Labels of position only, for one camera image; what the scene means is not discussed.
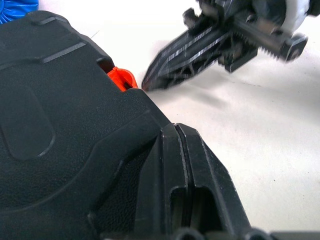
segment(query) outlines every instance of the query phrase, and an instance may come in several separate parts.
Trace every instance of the blue object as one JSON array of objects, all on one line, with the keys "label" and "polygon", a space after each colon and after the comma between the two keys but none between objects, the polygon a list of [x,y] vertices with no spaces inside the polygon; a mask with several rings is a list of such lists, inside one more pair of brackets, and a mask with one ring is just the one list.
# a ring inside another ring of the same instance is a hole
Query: blue object
[{"label": "blue object", "polygon": [[0,0],[0,24],[20,19],[38,7],[39,0]]}]

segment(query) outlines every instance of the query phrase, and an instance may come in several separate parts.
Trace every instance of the white plastic part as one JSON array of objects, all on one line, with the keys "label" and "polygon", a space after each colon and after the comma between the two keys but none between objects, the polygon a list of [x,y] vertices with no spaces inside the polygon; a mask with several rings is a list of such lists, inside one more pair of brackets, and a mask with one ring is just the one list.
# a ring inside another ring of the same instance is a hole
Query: white plastic part
[{"label": "white plastic part", "polygon": [[286,14],[282,29],[293,33],[304,22],[310,7],[310,0],[285,0]]}]

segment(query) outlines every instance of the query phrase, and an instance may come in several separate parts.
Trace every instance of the orange plastic part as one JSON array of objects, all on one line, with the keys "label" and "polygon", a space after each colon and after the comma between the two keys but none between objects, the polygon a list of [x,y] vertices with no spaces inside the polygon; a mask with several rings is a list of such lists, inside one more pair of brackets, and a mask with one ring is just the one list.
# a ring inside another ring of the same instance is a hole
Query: orange plastic part
[{"label": "orange plastic part", "polygon": [[134,75],[128,70],[120,69],[115,66],[107,73],[107,75],[122,92],[128,89],[138,88]]}]

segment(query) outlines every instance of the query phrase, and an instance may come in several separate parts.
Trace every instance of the black plastic case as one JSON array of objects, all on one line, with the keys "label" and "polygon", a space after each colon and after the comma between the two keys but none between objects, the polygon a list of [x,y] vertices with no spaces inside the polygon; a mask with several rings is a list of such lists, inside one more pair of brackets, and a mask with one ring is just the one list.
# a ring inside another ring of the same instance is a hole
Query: black plastic case
[{"label": "black plastic case", "polygon": [[113,67],[62,16],[0,26],[0,239],[249,228],[197,131],[171,124],[142,90],[121,92]]}]

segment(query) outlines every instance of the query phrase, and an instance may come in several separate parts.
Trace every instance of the white backdrop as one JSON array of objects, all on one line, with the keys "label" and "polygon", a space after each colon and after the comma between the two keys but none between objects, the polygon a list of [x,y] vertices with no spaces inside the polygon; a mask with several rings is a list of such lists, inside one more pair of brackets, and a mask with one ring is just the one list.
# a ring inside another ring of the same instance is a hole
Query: white backdrop
[{"label": "white backdrop", "polygon": [[[195,0],[40,0],[67,18],[140,86],[158,50],[186,27]],[[266,231],[320,230],[320,17],[291,64],[262,52],[229,74],[218,65],[148,94],[174,123],[196,128],[228,169],[251,224]]]}]

